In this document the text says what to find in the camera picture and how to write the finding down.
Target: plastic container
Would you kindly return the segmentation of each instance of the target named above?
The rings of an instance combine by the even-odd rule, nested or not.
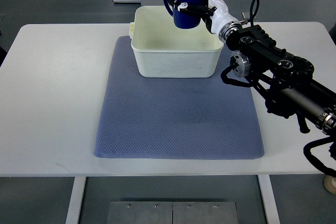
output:
[[[154,78],[206,78],[216,68],[223,43],[205,24],[180,29],[164,6],[142,6],[130,25],[141,75]]]

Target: screw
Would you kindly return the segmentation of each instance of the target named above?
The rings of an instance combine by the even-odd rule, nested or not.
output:
[[[252,43],[253,39],[251,37],[243,37],[240,39],[240,41],[243,43]]]

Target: black cable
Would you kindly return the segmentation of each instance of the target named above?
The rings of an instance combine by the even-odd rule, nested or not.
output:
[[[257,1],[257,6],[256,6],[256,9],[253,13],[253,7],[254,7],[254,3]],[[259,9],[259,0],[252,0],[252,3],[251,3],[251,7],[250,7],[250,23],[251,23],[251,26],[253,26],[253,19],[256,17],[257,15],[257,12],[258,12],[258,9]]]

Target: metal bracket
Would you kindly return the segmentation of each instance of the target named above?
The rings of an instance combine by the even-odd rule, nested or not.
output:
[[[244,20],[240,21],[241,25],[247,25],[250,20],[250,12],[242,13],[242,16]]]
[[[111,201],[107,224],[238,224],[235,202]]]

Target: blue mat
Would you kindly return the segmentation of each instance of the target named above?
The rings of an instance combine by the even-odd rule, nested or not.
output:
[[[131,39],[116,42],[95,156],[105,158],[254,159],[260,128],[249,88],[223,84],[230,51],[210,78],[145,78]]]

